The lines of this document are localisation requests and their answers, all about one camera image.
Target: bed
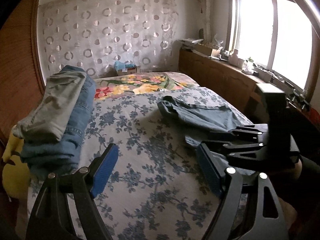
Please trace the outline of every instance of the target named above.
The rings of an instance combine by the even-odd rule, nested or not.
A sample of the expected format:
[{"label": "bed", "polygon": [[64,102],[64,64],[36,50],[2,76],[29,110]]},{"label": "bed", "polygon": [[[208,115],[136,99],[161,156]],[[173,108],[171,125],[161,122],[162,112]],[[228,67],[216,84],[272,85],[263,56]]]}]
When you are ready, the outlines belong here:
[{"label": "bed", "polygon": [[[157,102],[171,95],[190,104],[227,104],[243,124],[251,122],[215,92],[181,73],[139,73],[96,83],[79,166],[88,166],[109,143],[119,146],[118,162],[104,192],[95,199],[113,239],[199,239],[219,199],[209,191],[180,128],[162,117]],[[40,187],[31,182],[28,214]],[[71,194],[68,201],[78,237],[85,239]]]}]

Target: circle patterned wall covering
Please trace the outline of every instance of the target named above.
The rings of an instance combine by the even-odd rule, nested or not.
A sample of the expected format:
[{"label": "circle patterned wall covering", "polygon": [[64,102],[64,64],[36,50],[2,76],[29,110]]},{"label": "circle patterned wall covering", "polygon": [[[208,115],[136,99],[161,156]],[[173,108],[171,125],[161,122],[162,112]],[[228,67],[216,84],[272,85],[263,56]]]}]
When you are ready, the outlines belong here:
[{"label": "circle patterned wall covering", "polygon": [[178,17],[175,0],[56,0],[39,6],[41,65],[103,77],[116,60],[166,68]]}]

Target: blue jeans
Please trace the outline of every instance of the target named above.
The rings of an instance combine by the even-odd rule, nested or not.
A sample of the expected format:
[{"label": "blue jeans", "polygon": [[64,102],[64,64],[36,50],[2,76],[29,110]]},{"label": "blue jeans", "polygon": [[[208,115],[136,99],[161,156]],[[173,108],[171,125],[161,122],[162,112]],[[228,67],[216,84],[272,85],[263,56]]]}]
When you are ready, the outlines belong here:
[{"label": "blue jeans", "polygon": [[[81,68],[69,65],[62,70],[84,72]],[[21,161],[27,163],[30,172],[39,179],[45,179],[50,172],[63,175],[78,167],[81,144],[91,116],[95,91],[95,82],[87,75],[60,142],[55,144],[24,143],[20,154]]]}]

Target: window pane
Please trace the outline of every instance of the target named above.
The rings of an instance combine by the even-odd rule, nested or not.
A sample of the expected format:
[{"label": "window pane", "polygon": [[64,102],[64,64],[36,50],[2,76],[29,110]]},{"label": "window pane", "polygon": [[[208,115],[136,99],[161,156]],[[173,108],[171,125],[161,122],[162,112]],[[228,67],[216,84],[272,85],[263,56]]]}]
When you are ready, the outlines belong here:
[{"label": "window pane", "polygon": [[296,3],[288,0],[277,3],[278,38],[272,69],[304,88],[311,60],[311,23]]},{"label": "window pane", "polygon": [[268,65],[273,31],[272,0],[241,0],[239,57]]}]

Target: metal screw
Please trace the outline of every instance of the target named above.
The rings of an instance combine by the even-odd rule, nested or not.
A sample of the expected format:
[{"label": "metal screw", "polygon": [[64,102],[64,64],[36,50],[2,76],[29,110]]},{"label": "metal screw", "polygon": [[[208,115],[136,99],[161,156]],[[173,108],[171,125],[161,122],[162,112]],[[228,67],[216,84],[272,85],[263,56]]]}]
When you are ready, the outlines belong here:
[{"label": "metal screw", "polygon": [[260,176],[260,178],[262,178],[262,179],[266,179],[268,176],[265,174],[265,173],[263,173],[263,172],[261,172],[260,174],[259,174],[259,176]]},{"label": "metal screw", "polygon": [[54,174],[53,172],[48,174],[49,179],[53,179],[55,176],[56,176],[56,174]]},{"label": "metal screw", "polygon": [[227,173],[234,174],[234,173],[236,173],[236,169],[234,167],[228,167],[227,168]]},{"label": "metal screw", "polygon": [[80,173],[87,173],[88,172],[88,168],[87,167],[82,167],[79,169]]}]

